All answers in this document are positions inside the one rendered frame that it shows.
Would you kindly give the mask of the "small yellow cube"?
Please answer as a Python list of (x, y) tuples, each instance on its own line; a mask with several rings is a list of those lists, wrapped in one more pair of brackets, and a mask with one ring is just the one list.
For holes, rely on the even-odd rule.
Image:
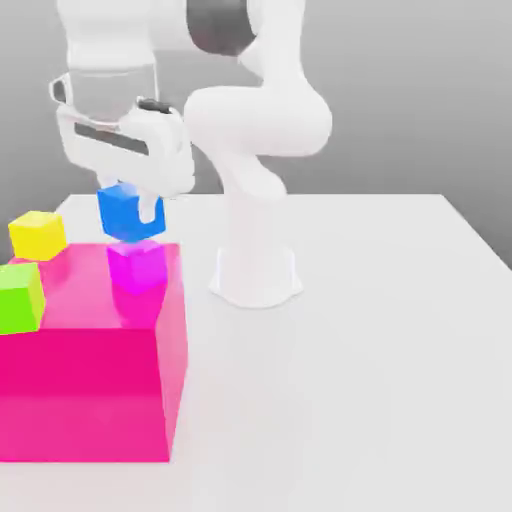
[(50, 261), (67, 247), (63, 219), (56, 212), (28, 211), (8, 230), (16, 258)]

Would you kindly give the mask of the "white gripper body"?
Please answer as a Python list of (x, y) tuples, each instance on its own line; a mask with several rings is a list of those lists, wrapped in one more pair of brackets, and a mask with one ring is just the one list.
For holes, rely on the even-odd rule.
[(95, 123), (71, 106), (56, 111), (68, 160), (100, 178), (130, 183), (164, 198), (195, 185), (190, 139), (179, 112), (137, 106), (114, 125)]

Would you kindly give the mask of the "small magenta cube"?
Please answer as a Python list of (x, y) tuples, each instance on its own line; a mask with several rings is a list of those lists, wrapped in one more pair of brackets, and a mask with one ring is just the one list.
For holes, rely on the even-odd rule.
[(106, 249), (111, 281), (141, 294), (167, 281), (165, 248), (153, 240), (111, 244)]

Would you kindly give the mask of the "large pink box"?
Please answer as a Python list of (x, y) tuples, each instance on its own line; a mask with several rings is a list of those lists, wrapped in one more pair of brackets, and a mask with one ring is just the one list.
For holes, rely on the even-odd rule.
[(103, 244), (73, 244), (39, 266), (35, 332), (0, 335), (0, 462), (170, 459), (188, 363), (180, 248), (164, 282), (113, 284)]

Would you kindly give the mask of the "small green cube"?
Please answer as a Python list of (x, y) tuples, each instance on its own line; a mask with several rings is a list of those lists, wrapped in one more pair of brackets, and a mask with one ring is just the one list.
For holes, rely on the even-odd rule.
[(45, 306), (37, 263), (0, 265), (0, 335), (37, 331)]

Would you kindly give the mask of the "small blue cube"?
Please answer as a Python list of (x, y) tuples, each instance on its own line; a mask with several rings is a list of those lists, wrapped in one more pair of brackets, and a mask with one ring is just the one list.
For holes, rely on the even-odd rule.
[(136, 243), (166, 230), (163, 200), (159, 198), (156, 202), (155, 219), (143, 223), (139, 217), (139, 195), (130, 184), (101, 188), (97, 200), (104, 233), (119, 241)]

